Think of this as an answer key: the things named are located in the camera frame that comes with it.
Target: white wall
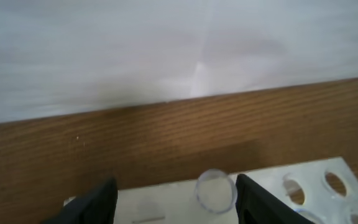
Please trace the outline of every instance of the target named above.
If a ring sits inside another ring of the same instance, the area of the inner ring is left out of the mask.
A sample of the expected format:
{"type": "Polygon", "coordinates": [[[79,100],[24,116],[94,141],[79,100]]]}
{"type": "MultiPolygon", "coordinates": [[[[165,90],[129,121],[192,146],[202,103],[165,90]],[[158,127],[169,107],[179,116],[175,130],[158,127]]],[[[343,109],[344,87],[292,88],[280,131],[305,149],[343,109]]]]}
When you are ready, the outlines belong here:
{"type": "Polygon", "coordinates": [[[358,77],[358,0],[0,0],[0,122],[358,77]]]}

